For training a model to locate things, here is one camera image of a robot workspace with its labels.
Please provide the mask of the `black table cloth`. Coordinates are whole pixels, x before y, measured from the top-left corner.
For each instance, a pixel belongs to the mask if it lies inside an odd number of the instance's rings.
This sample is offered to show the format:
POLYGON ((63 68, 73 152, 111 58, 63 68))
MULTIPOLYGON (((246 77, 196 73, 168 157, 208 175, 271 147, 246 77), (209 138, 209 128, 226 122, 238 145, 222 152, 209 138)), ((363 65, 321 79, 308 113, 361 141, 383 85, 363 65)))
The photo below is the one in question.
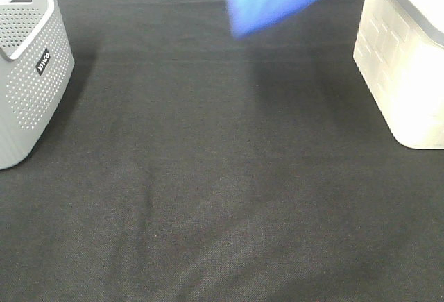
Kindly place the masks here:
POLYGON ((1 172, 2 301, 442 301, 443 152, 396 142, 364 0, 58 0, 75 67, 1 172))

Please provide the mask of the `white plastic storage bin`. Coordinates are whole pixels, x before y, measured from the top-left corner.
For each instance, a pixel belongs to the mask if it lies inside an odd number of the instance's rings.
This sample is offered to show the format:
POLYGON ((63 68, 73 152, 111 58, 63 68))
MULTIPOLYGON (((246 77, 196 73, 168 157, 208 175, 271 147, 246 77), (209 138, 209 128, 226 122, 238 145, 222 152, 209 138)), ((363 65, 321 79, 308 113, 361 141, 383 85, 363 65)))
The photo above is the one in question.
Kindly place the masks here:
POLYGON ((443 0, 364 0, 353 58, 392 135, 443 148, 443 0))

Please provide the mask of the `grey perforated plastic basket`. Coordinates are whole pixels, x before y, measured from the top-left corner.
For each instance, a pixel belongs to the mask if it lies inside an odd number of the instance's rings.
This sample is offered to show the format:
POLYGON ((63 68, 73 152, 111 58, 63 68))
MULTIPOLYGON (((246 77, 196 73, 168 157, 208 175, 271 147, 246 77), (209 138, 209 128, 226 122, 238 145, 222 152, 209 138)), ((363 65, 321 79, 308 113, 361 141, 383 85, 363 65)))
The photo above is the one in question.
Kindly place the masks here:
POLYGON ((74 58, 57 0, 1 3, 1 168, 23 161, 66 90, 74 58))

